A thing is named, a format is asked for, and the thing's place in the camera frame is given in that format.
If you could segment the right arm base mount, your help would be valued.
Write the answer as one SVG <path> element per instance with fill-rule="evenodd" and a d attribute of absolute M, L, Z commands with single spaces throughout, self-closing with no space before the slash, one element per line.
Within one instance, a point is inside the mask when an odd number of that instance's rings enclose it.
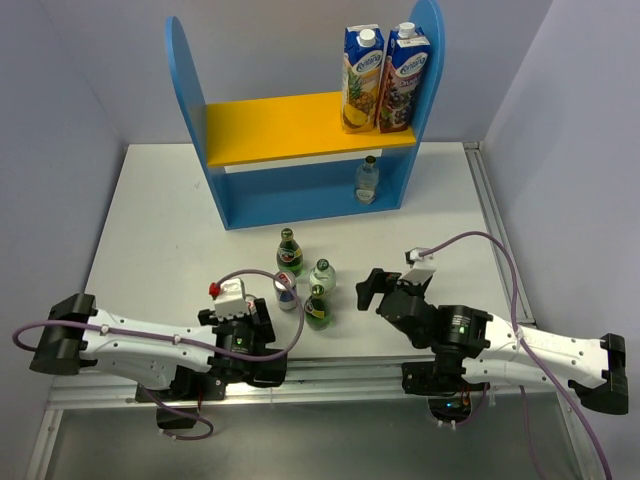
<path fill-rule="evenodd" d="M 432 416 L 442 422 L 460 423 L 473 413 L 471 394 L 486 395 L 486 383 L 470 383 L 463 378 L 466 369 L 461 359 L 437 356 L 431 361 L 401 364 L 405 394 L 428 398 Z"/>

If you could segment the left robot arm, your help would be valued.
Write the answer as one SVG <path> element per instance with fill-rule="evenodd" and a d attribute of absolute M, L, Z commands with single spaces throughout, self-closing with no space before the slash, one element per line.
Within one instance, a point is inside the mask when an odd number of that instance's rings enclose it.
<path fill-rule="evenodd" d="M 73 376 L 93 369 L 132 380 L 166 401 L 221 400 L 229 384 L 275 388 L 286 377 L 287 355 L 262 299 L 198 313 L 196 327 L 150 324 L 95 306 L 74 294 L 50 310 L 29 365 L 34 372 Z"/>

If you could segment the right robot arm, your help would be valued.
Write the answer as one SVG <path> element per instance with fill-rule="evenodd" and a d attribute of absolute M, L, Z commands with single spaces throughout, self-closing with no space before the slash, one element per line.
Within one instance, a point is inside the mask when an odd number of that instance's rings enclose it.
<path fill-rule="evenodd" d="M 484 385 L 572 390 L 588 410 L 625 415 L 629 411 L 626 345 L 622 336 L 580 339 L 513 326 L 489 312 L 464 305 L 435 306 L 425 293 L 430 270 L 400 274 L 380 268 L 357 283 L 357 308 L 368 310 L 382 297 L 377 314 L 403 333 L 430 361 L 402 366 L 405 393 L 449 396 Z"/>

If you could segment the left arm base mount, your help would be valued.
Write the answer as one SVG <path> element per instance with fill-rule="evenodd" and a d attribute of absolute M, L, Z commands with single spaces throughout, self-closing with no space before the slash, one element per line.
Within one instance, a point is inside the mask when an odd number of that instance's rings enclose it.
<path fill-rule="evenodd" d="M 138 384 L 134 399 L 156 407 L 161 434 L 187 441 L 213 434 L 213 424 L 202 416 L 203 403 L 223 400 L 225 393 L 226 384 L 221 379 L 179 368 L 167 389 L 152 390 Z"/>

